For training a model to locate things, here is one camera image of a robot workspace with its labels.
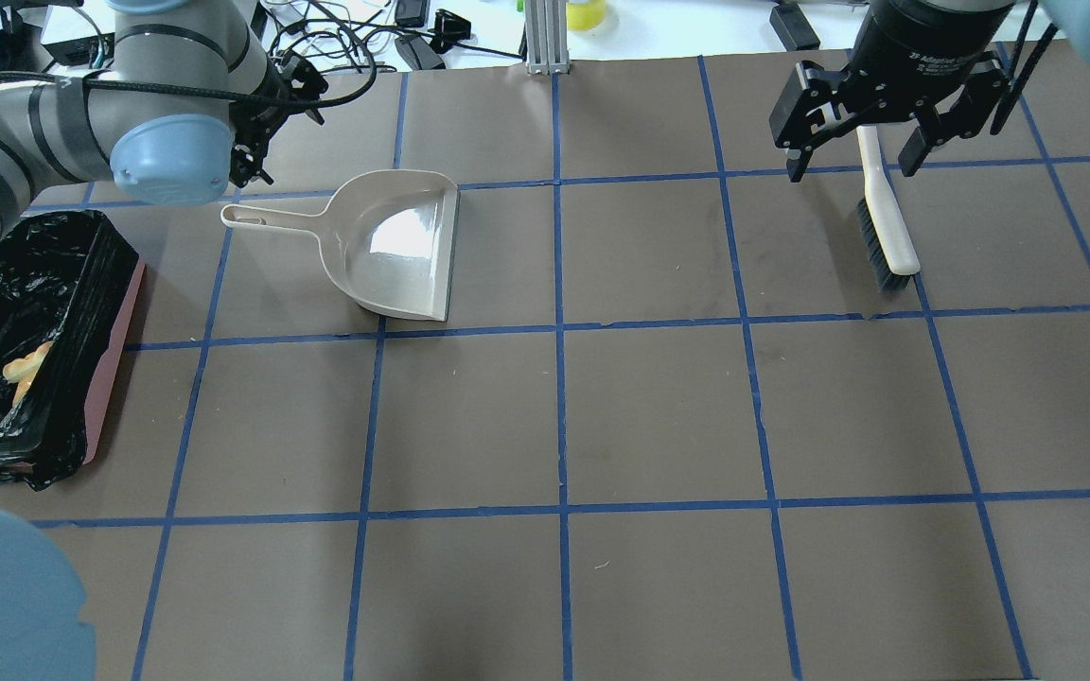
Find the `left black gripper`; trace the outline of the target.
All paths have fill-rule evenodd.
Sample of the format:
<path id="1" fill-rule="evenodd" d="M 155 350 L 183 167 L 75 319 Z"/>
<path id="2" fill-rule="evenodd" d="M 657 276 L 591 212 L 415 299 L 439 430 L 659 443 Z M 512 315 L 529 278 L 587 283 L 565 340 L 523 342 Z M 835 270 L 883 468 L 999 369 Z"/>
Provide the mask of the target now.
<path id="1" fill-rule="evenodd" d="M 327 80 L 308 58 L 299 53 L 281 53 L 276 61 L 268 63 L 254 95 L 280 99 L 281 102 L 317 102 L 327 90 Z M 270 142 L 286 121 L 296 114 L 306 115 L 320 126 L 325 123 L 319 111 L 290 111 L 289 108 L 259 104 L 229 105 L 230 124 L 235 133 L 230 181 L 238 189 L 254 180 L 272 184 L 272 177 L 264 169 Z"/>

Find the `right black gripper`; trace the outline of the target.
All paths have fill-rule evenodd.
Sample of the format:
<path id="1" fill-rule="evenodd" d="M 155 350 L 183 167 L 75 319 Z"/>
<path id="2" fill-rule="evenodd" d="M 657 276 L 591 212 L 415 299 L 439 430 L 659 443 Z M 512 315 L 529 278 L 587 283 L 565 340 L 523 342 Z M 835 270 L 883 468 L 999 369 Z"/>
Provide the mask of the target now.
<path id="1" fill-rule="evenodd" d="M 998 53 L 988 51 L 1012 8 L 1012 1 L 872 1 L 847 68 L 797 63 L 771 109 L 771 139 L 784 151 L 788 181 L 800 182 L 815 150 L 852 132 L 859 115 L 867 125 L 915 117 L 918 126 L 897 155 L 904 177 L 915 177 L 942 144 L 974 138 L 1012 90 Z"/>

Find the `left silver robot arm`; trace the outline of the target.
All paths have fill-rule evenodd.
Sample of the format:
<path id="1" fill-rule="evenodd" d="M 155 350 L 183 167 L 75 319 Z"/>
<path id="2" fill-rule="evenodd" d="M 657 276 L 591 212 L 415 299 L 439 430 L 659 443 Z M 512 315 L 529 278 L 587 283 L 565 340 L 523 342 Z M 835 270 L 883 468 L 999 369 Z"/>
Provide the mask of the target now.
<path id="1" fill-rule="evenodd" d="M 277 66 L 231 1 L 114 1 L 112 66 L 0 72 L 0 242 L 58 185 L 113 181 L 152 205 L 203 205 L 263 177 L 290 115 L 354 102 Z M 0 680 L 90 680 L 96 640 L 66 555 L 0 510 Z"/>

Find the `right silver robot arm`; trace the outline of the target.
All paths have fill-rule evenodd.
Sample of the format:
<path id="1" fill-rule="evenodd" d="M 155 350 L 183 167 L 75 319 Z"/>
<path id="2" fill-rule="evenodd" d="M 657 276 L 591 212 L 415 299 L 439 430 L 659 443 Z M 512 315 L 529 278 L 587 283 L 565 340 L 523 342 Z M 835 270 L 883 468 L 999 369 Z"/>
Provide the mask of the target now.
<path id="1" fill-rule="evenodd" d="M 872 1 L 841 69 L 800 61 L 768 117 L 792 182 L 813 154 L 857 127 L 916 121 L 899 165 L 912 177 L 952 139 L 997 134 L 1047 44 L 1063 34 L 1090 65 L 1090 1 L 1043 1 L 1047 27 L 1024 63 L 992 50 L 1012 1 Z"/>

